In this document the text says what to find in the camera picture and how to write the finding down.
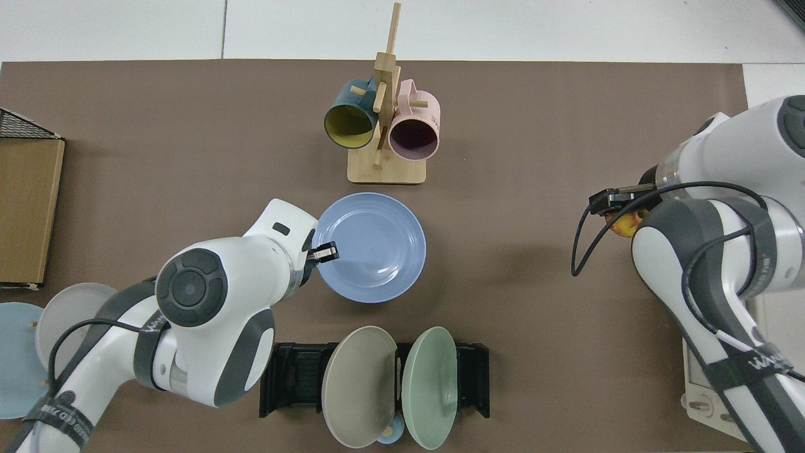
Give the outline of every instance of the pink mug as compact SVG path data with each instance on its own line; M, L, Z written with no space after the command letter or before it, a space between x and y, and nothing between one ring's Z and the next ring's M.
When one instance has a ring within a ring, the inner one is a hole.
M398 110L389 128L389 147L405 160L424 160L439 149L439 101L417 90L412 79L400 82Z

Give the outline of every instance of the mug handle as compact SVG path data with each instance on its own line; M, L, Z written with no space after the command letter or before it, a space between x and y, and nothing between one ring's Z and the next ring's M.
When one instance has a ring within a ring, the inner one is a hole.
M401 114L414 114L411 109L411 95L416 94L414 79L406 79L400 82L400 94L397 97L397 105Z

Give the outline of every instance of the plate rim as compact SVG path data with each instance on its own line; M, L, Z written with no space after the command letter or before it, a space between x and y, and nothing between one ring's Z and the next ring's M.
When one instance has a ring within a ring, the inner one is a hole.
M416 281L422 275L422 271L425 269L425 262L427 261L427 238L425 237L425 230L422 227L422 223L416 217L416 214L414 214L414 212L408 206L406 206L404 203L402 203L401 201L399 201L398 199L396 199L394 197L391 197L390 195L386 195L385 193L379 193L379 192L356 192L356 193L351 193L349 195L345 195L345 196L339 198L338 200L335 200L330 206L328 206L327 209L325 209L324 212L321 214L321 216L319 216L319 220L321 220L324 217L324 215L327 214L328 210L330 210L333 206L337 205L338 203L341 203L344 200L348 200L348 199L353 198L353 197L367 197L367 196L368 197L379 196L381 199L386 199L388 202L392 202L396 206L401 206L404 209L404 211L406 212L406 214L410 215L410 217L414 220L414 224L417 226L417 228L413 232L415 234L417 234L418 236L421 236L421 238L422 238L422 252L421 252L422 264L419 266L419 268L413 274L413 277L411 278L411 282L408 283L407 285L405 285L404 288L402 288L400 291L396 292L396 294L394 294L394 295L392 295L390 297L386 297L386 298L382 298L382 297L381 298L367 298L367 297L362 297L361 295L357 295L355 293L348 293L348 292L344 291L343 289L341 289L341 291L339 291L339 290L333 288L329 279L334 278L334 276L333 276L334 274L331 273L330 271L327 271L326 269L323 272L322 272L322 270L323 270L322 268L317 267L317 269L319 271L319 274L321 275L322 280L324 280L324 283L326 283L327 286L330 289L332 289L334 292L336 292L340 296L342 296L344 298L347 298L350 301L360 302L360 303L363 303L363 304L378 304L378 303L387 302L387 301L390 301L390 300L395 299L397 297L400 297L405 292L407 292L409 289L411 289L412 286L414 286L414 283L416 283ZM323 231L323 229L321 228L321 222L320 222L319 226L316 227L316 233L314 234L314 239L315 239L315 241L317 243L322 243L322 242L327 240L322 231Z

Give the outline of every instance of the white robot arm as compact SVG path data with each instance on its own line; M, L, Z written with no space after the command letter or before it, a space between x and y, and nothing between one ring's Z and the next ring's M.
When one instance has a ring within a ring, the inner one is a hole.
M805 378L743 303L805 286L805 96L713 116L641 183L598 193L588 212L621 208L610 227L654 202L632 242L640 277L745 438L761 452L805 451Z
M338 257L334 243L311 248L317 224L272 200L242 237L193 244L155 279L113 296L96 319L119 324L90 329L8 451L80 451L132 379L212 407L243 396L270 358L270 307Z

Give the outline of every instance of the mug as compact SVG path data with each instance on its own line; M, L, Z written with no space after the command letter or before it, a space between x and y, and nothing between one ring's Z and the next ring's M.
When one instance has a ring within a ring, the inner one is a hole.
M344 148L366 146L378 124L378 114L372 111L377 93L374 77L348 81L324 116L327 136Z
M389 148L405 160L424 160L439 149L439 101L416 89L414 81L400 82L398 111L389 128Z

